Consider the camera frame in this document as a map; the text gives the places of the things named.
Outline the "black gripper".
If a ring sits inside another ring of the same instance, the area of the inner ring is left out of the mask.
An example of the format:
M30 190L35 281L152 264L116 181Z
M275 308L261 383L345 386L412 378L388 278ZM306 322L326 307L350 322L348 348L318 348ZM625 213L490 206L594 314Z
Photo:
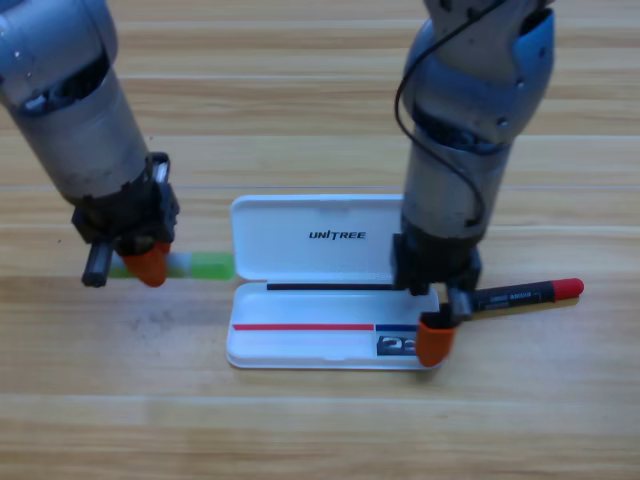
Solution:
M105 197L85 196L72 202L72 224L90 245L82 275L87 287L106 285L112 256L148 287L168 278L168 255L175 239L180 206L169 183L170 158L152 152L142 174Z
M434 284L446 288L447 302L423 312L417 326L417 358L425 368L438 367L449 355L456 335L454 321L473 314L482 263L476 246L431 238L411 244L411 236L394 234L391 248L392 289L412 296L429 293Z

